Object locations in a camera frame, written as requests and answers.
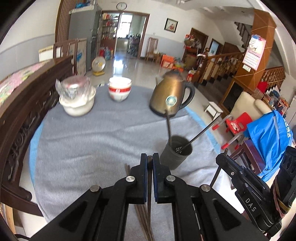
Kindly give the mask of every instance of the picture frame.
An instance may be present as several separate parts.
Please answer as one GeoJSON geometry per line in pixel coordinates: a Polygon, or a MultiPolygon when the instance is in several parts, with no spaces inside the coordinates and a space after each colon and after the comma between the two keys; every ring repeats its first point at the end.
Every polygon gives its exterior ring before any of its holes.
{"type": "Polygon", "coordinates": [[[177,25],[178,25],[178,21],[167,18],[167,20],[165,22],[165,29],[164,30],[175,33],[176,29],[177,29],[177,25]]]}

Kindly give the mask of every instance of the black kettle handle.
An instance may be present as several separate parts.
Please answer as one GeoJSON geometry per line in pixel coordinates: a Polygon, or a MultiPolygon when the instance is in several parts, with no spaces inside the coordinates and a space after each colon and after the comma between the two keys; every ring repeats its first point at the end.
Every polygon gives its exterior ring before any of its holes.
{"type": "Polygon", "coordinates": [[[190,89],[190,94],[189,94],[187,100],[185,100],[184,103],[182,103],[182,105],[180,105],[180,108],[179,109],[182,109],[186,105],[188,105],[192,101],[192,99],[194,97],[194,94],[195,94],[195,87],[194,87],[194,85],[191,82],[185,82],[185,89],[186,88],[189,88],[190,89]]]}

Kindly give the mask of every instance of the clock face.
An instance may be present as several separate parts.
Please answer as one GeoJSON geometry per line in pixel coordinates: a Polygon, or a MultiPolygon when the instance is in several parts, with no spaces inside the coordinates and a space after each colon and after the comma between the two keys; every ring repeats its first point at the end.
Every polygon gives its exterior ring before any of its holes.
{"type": "Polygon", "coordinates": [[[124,10],[124,9],[126,9],[126,7],[127,7],[127,4],[125,2],[120,2],[116,5],[116,8],[118,10],[124,10]]]}

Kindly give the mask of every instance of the kettle base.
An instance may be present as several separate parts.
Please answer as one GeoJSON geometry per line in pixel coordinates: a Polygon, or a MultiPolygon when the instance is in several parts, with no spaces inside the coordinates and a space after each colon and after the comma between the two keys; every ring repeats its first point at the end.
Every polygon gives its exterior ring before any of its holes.
{"type": "Polygon", "coordinates": [[[153,108],[151,107],[151,105],[149,105],[149,108],[150,108],[150,110],[151,110],[154,114],[156,114],[156,115],[158,115],[158,116],[161,116],[161,117],[166,117],[166,115],[165,115],[164,113],[160,113],[160,112],[156,111],[155,109],[153,109],[153,108]]]}

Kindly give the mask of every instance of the beige armchair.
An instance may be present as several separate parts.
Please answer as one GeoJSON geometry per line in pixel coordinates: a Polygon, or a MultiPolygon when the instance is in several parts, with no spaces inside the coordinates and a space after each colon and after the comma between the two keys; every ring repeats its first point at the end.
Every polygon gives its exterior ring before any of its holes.
{"type": "Polygon", "coordinates": [[[262,115],[271,112],[271,109],[262,100],[254,99],[249,93],[243,91],[235,102],[230,114],[236,119],[244,112],[247,112],[252,120],[255,121],[262,115]]]}

